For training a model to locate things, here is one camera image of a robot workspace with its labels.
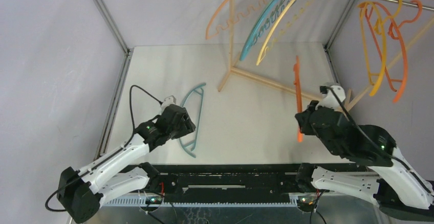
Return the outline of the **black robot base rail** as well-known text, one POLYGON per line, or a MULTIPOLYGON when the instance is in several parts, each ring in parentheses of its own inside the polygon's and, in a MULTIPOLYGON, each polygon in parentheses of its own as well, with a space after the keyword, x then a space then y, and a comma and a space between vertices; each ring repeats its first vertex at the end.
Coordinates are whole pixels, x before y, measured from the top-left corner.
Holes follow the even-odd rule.
POLYGON ((151 195, 164 204, 210 207, 297 206, 301 196, 317 196, 309 186, 313 164, 156 165, 156 183, 115 199, 120 205, 139 204, 151 195))

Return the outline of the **teal plastic hanger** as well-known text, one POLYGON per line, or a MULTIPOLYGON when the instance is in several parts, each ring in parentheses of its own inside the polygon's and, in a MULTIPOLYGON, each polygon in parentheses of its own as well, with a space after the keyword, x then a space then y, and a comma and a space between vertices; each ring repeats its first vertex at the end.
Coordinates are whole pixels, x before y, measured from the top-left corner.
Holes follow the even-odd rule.
POLYGON ((207 85, 206 82, 202 82, 196 86, 194 86, 183 98, 181 102, 181 106, 184 107, 189 97, 195 93, 200 96, 200 104, 199 104, 199 111, 197 115, 197 123, 196 123, 196 130, 194 134, 193 140, 189 141, 188 143, 184 143, 182 138, 178 139, 179 145, 184 150, 185 153, 187 153, 190 157, 196 158, 196 154, 194 153, 194 150, 197 146, 197 140, 198 135, 200 131, 200 121, 202 116, 202 109, 203 109, 203 103, 204 103, 204 87, 207 85))

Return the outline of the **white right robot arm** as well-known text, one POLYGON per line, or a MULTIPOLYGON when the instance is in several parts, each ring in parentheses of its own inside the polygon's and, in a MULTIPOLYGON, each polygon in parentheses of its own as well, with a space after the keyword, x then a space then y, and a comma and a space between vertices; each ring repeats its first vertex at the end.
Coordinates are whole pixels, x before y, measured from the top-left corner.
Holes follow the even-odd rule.
POLYGON ((349 176, 302 163, 296 175, 296 186, 302 192, 340 192, 367 201, 398 220, 433 221, 433 181, 423 179, 410 166, 385 129, 358 125, 347 110, 339 112, 318 101, 312 101, 295 119, 300 132, 317 137, 330 154, 378 175, 349 176))

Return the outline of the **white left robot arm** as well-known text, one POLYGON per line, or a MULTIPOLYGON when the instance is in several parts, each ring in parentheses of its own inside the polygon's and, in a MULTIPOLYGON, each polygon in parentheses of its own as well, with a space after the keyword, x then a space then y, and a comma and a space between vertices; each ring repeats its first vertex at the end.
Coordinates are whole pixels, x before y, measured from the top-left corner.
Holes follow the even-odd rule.
POLYGON ((56 198, 76 223, 84 223, 115 198, 140 189, 153 192, 160 178, 152 165, 122 170, 167 141, 195 129, 186 108, 170 104, 155 119, 141 123, 128 141, 109 154, 78 170, 66 168, 60 175, 56 198))

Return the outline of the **light blue wavy hanger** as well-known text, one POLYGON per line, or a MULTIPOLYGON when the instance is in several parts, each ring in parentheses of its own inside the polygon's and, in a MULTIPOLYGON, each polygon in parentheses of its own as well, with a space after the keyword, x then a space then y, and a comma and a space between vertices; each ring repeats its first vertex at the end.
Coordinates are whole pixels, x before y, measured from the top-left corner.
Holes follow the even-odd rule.
POLYGON ((243 61, 251 48, 277 20, 290 0, 269 0, 251 29, 242 48, 239 61, 243 61))

